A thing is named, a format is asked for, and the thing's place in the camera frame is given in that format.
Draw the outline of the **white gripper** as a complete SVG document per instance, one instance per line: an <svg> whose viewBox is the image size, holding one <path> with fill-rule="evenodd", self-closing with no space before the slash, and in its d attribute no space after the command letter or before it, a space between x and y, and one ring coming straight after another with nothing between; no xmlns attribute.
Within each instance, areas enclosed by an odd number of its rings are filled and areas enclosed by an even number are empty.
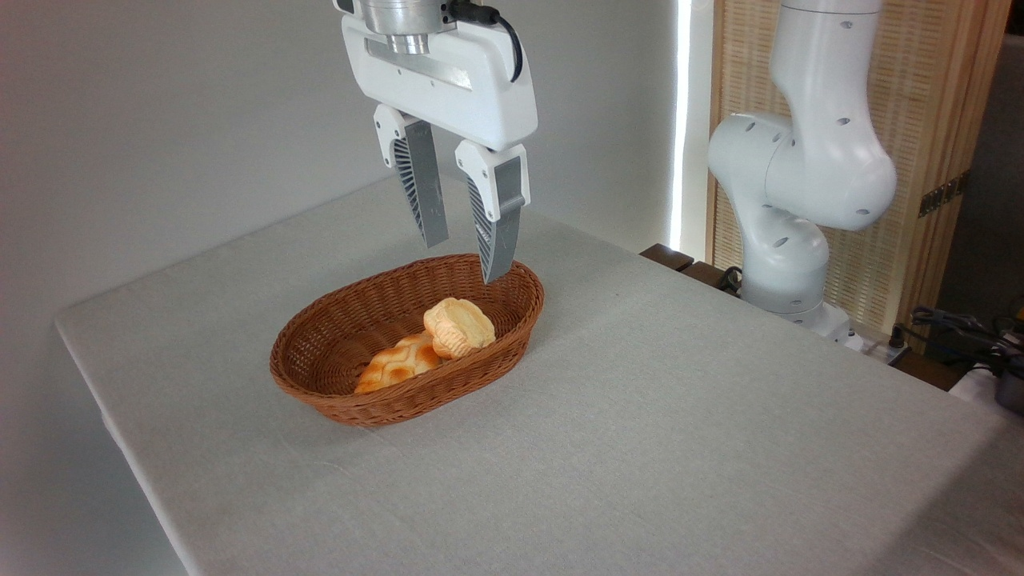
<svg viewBox="0 0 1024 576"><path fill-rule="evenodd" d="M382 158L396 170L426 246L449 239L433 124L468 139L456 147L456 160L466 175L484 283L507 274L522 208L530 204L526 148L519 143L538 128L528 63L510 80L508 33L461 22L428 35L428 54L420 55L396 54L354 15L343 16L342 35L356 83L381 102L374 126Z"/></svg>

